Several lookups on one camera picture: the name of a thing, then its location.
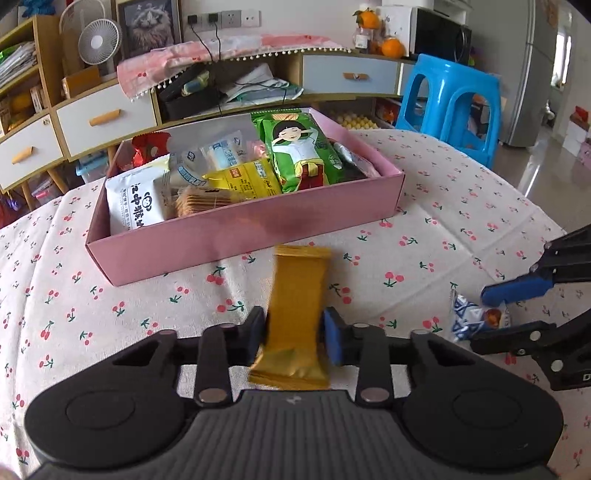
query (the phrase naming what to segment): wall outlet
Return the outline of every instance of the wall outlet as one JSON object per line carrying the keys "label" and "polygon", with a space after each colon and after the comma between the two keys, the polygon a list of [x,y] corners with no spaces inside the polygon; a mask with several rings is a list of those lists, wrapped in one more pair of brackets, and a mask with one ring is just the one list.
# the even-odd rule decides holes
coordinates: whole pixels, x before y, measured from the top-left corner
{"label": "wall outlet", "polygon": [[260,10],[242,10],[242,26],[243,27],[260,27],[261,26],[261,11]]}
{"label": "wall outlet", "polygon": [[242,12],[240,10],[225,10],[221,13],[222,28],[239,28],[242,25]]}
{"label": "wall outlet", "polygon": [[[213,14],[217,14],[217,28],[218,30],[222,28],[222,22],[221,22],[221,14],[220,12],[213,12]],[[205,32],[205,31],[209,31],[209,30],[215,30],[215,23],[210,23],[209,22],[209,16],[212,15],[212,13],[207,13],[207,14],[199,14],[199,15],[189,15],[187,17],[187,23],[189,25],[191,25],[193,27],[193,30],[195,30],[195,33],[199,33],[199,32]]]}

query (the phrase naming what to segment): orange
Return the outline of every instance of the orange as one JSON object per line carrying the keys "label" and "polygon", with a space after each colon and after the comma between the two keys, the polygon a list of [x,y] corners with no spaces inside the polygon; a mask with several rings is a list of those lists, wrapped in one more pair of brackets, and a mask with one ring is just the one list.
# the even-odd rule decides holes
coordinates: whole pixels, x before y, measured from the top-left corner
{"label": "orange", "polygon": [[382,53],[391,59],[401,59],[406,53],[406,48],[397,38],[389,38],[382,43]]}
{"label": "orange", "polygon": [[357,23],[361,28],[377,30],[382,26],[382,22],[380,22],[379,17],[369,8],[363,12],[361,10],[357,10],[353,16],[357,17]]}

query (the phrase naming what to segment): framed picture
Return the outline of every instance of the framed picture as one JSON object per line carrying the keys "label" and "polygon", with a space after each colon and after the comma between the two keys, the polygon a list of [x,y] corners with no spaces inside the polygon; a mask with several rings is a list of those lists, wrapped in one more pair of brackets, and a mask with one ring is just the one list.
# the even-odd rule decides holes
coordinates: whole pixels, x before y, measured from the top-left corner
{"label": "framed picture", "polygon": [[183,41],[178,2],[124,0],[117,4],[117,20],[123,31],[123,58],[130,59]]}

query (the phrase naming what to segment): blue plastic stool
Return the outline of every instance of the blue plastic stool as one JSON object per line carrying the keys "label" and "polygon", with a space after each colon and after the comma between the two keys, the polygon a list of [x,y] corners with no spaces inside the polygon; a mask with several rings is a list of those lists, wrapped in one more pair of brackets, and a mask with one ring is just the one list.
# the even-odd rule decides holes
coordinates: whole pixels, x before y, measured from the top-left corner
{"label": "blue plastic stool", "polygon": [[[429,84],[429,95],[421,116],[415,106],[424,79]],[[491,111],[484,141],[467,129],[475,93],[488,101]],[[396,128],[438,138],[484,166],[491,167],[501,129],[499,80],[458,63],[419,55],[408,80]]]}

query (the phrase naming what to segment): red candy wrapper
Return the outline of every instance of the red candy wrapper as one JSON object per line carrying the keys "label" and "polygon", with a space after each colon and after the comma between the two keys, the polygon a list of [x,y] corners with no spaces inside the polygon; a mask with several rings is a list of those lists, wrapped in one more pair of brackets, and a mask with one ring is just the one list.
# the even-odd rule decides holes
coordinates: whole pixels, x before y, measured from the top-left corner
{"label": "red candy wrapper", "polygon": [[138,135],[131,141],[135,149],[134,168],[146,165],[155,158],[168,154],[166,142],[170,134],[166,132],[153,132],[150,134]]}

